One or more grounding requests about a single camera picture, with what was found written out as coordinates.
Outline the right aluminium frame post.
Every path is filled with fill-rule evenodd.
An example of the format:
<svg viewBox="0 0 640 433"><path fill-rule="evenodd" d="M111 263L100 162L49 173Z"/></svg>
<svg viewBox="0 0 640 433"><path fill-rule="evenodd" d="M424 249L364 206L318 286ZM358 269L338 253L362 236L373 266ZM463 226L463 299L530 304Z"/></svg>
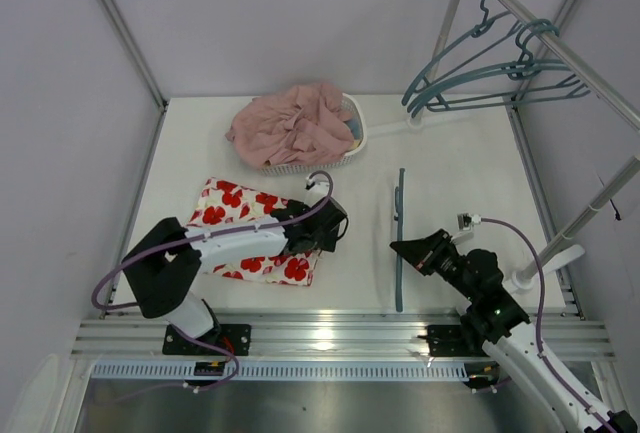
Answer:
<svg viewBox="0 0 640 433"><path fill-rule="evenodd" d="M507 116L523 163L525 175L533 196L533 201L541 222L543 233L546 241L549 242L555 236L556 228L524 129L520 111L516 107L510 106L507 108Z"/></svg>

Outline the aluminium frame post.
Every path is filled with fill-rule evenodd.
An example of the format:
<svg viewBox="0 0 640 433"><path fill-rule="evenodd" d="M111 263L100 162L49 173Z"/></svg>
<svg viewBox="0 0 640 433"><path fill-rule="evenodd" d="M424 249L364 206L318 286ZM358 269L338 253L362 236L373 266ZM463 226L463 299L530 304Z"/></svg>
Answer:
<svg viewBox="0 0 640 433"><path fill-rule="evenodd" d="M533 196L533 201L541 222L543 233L546 241L549 242L555 236L556 228L524 129L520 111L516 107L510 106L507 108L507 116L523 163L525 175Z"/></svg>
<svg viewBox="0 0 640 433"><path fill-rule="evenodd" d="M159 84L152 73L138 42L132 34L127 21L116 0L96 0L107 22L124 49L125 55L133 70L142 81L153 103L160 113L166 110L168 101L161 92Z"/></svg>

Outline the metal clothes rack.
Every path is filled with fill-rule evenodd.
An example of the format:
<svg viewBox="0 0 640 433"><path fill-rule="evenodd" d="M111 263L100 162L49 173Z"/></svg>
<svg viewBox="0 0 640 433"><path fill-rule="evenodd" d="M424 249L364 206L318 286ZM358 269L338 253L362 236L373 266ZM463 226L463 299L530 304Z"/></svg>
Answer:
<svg viewBox="0 0 640 433"><path fill-rule="evenodd" d="M535 17L519 0L497 0L512 13L523 29L512 38L520 54L517 60L505 62L506 76L517 82L512 92L484 95L488 99L478 109L494 106L522 106L582 98L596 94L631 127L639 126L639 111L622 97L607 81L597 74L584 60L560 39L560 30L548 19ZM385 124L372 128L374 135L421 130L441 123L451 122L471 108L443 113L427 113L412 121Z"/></svg>

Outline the left aluminium frame post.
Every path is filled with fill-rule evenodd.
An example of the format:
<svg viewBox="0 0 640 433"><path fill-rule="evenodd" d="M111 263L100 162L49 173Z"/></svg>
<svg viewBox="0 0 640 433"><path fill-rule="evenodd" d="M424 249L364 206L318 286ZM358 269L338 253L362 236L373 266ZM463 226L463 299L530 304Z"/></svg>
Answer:
<svg viewBox="0 0 640 433"><path fill-rule="evenodd" d="M133 70L142 81L153 103L160 113L166 110L168 101L161 92L159 84L152 73L138 42L132 34L127 21L116 0L96 0L107 22L124 49L125 55Z"/></svg>

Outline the red poppy print skirt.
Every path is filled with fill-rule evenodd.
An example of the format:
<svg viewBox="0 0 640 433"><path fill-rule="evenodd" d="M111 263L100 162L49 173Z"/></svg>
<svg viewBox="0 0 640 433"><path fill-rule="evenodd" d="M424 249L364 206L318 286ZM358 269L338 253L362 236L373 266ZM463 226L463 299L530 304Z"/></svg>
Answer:
<svg viewBox="0 0 640 433"><path fill-rule="evenodd" d="M206 227L247 222L287 204L286 198L211 177L204 184L188 225ZM289 256L261 256L236 263L206 266L203 273L248 282L309 287L319 259L318 251Z"/></svg>

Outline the pink crumpled garment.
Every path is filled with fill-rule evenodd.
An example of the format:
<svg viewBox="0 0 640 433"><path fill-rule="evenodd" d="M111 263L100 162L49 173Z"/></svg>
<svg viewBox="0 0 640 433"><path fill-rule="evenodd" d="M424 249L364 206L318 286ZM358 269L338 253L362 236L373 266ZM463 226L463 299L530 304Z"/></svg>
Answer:
<svg viewBox="0 0 640 433"><path fill-rule="evenodd" d="M249 166L316 166L336 162L356 138L343 92L330 83L296 85L256 97L232 119L226 139Z"/></svg>

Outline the aluminium mounting rail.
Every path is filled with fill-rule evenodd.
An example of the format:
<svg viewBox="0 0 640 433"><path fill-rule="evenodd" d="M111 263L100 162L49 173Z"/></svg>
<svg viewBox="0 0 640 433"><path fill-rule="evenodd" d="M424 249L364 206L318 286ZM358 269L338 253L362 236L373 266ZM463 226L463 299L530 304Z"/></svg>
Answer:
<svg viewBox="0 0 640 433"><path fill-rule="evenodd" d="M419 337L435 325L456 325L452 315L362 313L217 314L222 324L251 326L249 356L291 360L408 360L428 355ZM161 355L166 325L131 312L85 319L71 354L76 357L152 358ZM575 316L545 315L542 336L562 360L616 359L603 322Z"/></svg>

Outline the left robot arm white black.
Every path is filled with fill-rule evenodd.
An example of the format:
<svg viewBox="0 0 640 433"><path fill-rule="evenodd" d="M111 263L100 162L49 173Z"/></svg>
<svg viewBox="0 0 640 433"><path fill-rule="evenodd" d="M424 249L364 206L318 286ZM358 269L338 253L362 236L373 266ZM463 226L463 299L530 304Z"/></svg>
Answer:
<svg viewBox="0 0 640 433"><path fill-rule="evenodd" d="M193 339L219 332L207 303L191 292L196 276L243 260L333 252L343 207L328 197L308 206L291 201L250 222L184 227L174 217L161 220L129 252L122 271L136 304L147 319L163 319Z"/></svg>

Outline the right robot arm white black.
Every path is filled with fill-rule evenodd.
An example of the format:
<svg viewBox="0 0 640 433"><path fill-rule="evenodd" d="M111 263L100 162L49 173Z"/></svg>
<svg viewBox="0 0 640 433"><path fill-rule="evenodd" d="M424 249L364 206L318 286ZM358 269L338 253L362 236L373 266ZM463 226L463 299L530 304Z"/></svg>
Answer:
<svg viewBox="0 0 640 433"><path fill-rule="evenodd" d="M542 339L540 326L503 286L495 253L474 249L462 255L440 229L390 247L424 276L437 275L468 302L460 325L427 329L433 356L484 354L496 362L561 432L637 432L625 410L613 411L585 387Z"/></svg>

